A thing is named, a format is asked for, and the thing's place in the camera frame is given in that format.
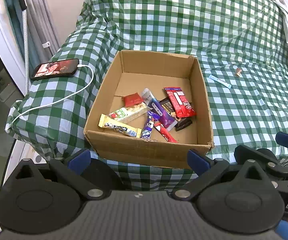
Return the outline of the red KitKat wrapper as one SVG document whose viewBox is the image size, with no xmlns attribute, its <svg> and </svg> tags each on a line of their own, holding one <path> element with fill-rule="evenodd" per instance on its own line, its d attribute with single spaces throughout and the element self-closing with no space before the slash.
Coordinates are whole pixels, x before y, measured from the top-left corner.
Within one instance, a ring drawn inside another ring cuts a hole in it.
<svg viewBox="0 0 288 240">
<path fill-rule="evenodd" d="M 195 110 L 180 87 L 165 87 L 164 90 L 167 93 L 178 118 L 189 118 L 196 115 Z"/>
</svg>

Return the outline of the clear nut bar packet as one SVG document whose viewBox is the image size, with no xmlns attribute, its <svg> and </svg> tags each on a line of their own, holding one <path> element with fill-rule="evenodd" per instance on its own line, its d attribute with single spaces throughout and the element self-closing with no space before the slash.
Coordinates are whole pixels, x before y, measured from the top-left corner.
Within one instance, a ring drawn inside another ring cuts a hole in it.
<svg viewBox="0 0 288 240">
<path fill-rule="evenodd" d="M 142 102 L 140 104 L 131 106 L 131 107 L 122 107 L 114 112 L 111 112 L 108 116 L 116 121 L 122 122 L 127 124 L 134 119 L 142 116 L 143 114 L 147 113 L 148 107 L 147 105 Z"/>
</svg>

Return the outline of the yellow white snack bar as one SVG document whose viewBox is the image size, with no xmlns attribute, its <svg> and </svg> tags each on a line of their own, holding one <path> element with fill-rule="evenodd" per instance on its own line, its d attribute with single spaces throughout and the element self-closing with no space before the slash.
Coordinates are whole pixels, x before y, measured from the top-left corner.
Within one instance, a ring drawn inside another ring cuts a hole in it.
<svg viewBox="0 0 288 240">
<path fill-rule="evenodd" d="M 115 132 L 120 132 L 124 135 L 133 137 L 133 138 L 139 138 L 142 132 L 142 129 L 140 128 L 134 128 L 127 124 L 121 123 L 104 114 L 101 114 L 98 126 L 100 128 L 112 129 Z"/>
</svg>

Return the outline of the light blue stick packet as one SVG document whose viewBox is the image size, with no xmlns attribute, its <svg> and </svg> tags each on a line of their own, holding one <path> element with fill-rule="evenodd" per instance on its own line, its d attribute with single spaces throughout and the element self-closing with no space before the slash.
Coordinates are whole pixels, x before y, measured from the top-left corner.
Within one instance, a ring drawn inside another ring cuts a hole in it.
<svg viewBox="0 0 288 240">
<path fill-rule="evenodd" d="M 217 83 L 220 83 L 221 85 L 225 86 L 226 88 L 228 89 L 231 89 L 232 88 L 232 85 L 227 83 L 226 81 L 216 77 L 216 76 L 213 76 L 212 74 L 209 75 L 209 79 L 217 82 Z"/>
</svg>

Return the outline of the small gold wrapped candy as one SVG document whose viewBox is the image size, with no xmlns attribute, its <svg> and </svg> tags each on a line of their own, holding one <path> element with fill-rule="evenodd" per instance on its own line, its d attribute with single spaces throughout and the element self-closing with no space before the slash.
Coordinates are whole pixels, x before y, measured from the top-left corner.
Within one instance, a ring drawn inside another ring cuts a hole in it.
<svg viewBox="0 0 288 240">
<path fill-rule="evenodd" d="M 241 77 L 241 73 L 242 73 L 242 69 L 241 69 L 241 68 L 237 68 L 237 69 L 235 70 L 235 75 L 236 75 L 237 77 Z"/>
</svg>

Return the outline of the thin red stick packet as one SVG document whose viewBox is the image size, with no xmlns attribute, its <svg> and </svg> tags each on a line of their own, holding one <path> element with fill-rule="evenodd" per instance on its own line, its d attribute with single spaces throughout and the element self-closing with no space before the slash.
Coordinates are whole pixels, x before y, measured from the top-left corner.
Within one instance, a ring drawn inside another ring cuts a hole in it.
<svg viewBox="0 0 288 240">
<path fill-rule="evenodd" d="M 167 142 L 177 143 L 177 141 L 171 136 L 169 131 L 162 125 L 161 122 L 157 121 L 154 123 L 155 129 L 164 137 Z"/>
</svg>

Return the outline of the green white checkered cloth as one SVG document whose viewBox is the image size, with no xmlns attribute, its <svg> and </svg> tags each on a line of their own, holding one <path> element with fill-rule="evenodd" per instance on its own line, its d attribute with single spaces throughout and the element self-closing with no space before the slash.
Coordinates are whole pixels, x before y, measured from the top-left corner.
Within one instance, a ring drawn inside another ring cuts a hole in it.
<svg viewBox="0 0 288 240">
<path fill-rule="evenodd" d="M 198 59 L 206 83 L 215 142 L 209 157 L 234 162 L 234 149 L 245 144 L 288 166 L 288 149 L 275 142 L 277 132 L 288 133 L 285 30 L 284 11 L 272 0 L 84 0 L 75 31 L 53 55 L 78 59 L 82 68 L 33 82 L 12 105 L 5 130 L 47 160 L 67 157 L 88 145 L 87 115 L 118 51 L 185 54 Z"/>
</svg>

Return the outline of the small red snack packet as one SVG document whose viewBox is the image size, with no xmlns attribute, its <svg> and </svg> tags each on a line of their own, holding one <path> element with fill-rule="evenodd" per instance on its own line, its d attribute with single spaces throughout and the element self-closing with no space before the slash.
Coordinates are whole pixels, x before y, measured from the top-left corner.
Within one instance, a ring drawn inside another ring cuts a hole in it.
<svg viewBox="0 0 288 240">
<path fill-rule="evenodd" d="M 125 107 L 132 107 L 143 103 L 143 99 L 138 93 L 130 94 L 122 97 Z"/>
</svg>

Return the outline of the grey curtain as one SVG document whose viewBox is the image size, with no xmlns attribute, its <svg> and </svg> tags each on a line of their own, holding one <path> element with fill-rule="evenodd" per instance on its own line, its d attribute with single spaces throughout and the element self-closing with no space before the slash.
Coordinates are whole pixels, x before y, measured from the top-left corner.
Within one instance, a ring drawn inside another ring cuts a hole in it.
<svg viewBox="0 0 288 240">
<path fill-rule="evenodd" d="M 47 0 L 25 0 L 27 4 L 29 68 L 32 72 L 39 64 L 48 62 L 60 48 L 59 37 Z M 24 57 L 22 10 L 18 0 L 5 0 L 13 34 Z"/>
</svg>

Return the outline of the black smartphone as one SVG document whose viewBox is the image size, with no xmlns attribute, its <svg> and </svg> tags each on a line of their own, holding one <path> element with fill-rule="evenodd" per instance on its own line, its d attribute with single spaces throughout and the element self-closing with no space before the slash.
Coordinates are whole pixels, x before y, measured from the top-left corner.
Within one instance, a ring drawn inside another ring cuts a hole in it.
<svg viewBox="0 0 288 240">
<path fill-rule="evenodd" d="M 38 65 L 31 75 L 32 81 L 55 77 L 70 77 L 77 71 L 78 59 L 60 60 Z"/>
</svg>

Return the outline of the purple candy wrapper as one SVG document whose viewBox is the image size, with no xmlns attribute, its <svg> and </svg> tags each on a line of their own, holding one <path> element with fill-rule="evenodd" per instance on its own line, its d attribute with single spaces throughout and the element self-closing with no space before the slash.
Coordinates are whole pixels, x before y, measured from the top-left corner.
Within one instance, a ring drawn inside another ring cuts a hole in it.
<svg viewBox="0 0 288 240">
<path fill-rule="evenodd" d="M 154 123 L 159 120 L 159 115 L 154 113 L 153 111 L 147 112 L 147 120 L 145 122 L 144 128 L 141 132 L 141 139 L 150 139 L 152 130 L 154 127 Z"/>
</svg>

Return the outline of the purple white long packet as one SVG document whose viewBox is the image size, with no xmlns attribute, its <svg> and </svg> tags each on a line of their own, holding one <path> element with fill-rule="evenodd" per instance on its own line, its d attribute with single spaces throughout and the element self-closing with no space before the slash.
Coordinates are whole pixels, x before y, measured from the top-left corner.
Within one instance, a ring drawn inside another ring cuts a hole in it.
<svg viewBox="0 0 288 240">
<path fill-rule="evenodd" d="M 145 88 L 142 93 L 141 97 L 144 103 L 151 108 L 158 116 L 159 121 L 162 125 L 168 130 L 171 131 L 175 125 L 177 124 L 177 120 L 173 118 L 165 109 L 162 107 L 160 102 L 156 99 L 156 97 L 152 94 L 152 92 Z"/>
</svg>

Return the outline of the dark brown snack bar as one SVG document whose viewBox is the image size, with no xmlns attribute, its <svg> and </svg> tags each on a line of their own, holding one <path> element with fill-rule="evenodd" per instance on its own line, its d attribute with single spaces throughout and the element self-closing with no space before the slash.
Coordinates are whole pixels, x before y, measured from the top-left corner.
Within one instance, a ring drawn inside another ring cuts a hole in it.
<svg viewBox="0 0 288 240">
<path fill-rule="evenodd" d="M 187 128 L 190 126 L 193 122 L 191 118 L 179 118 L 177 117 L 175 113 L 175 109 L 173 108 L 173 105 L 169 98 L 164 98 L 159 101 L 161 106 L 177 121 L 177 124 L 175 125 L 175 130 L 178 132 L 184 128 Z"/>
</svg>

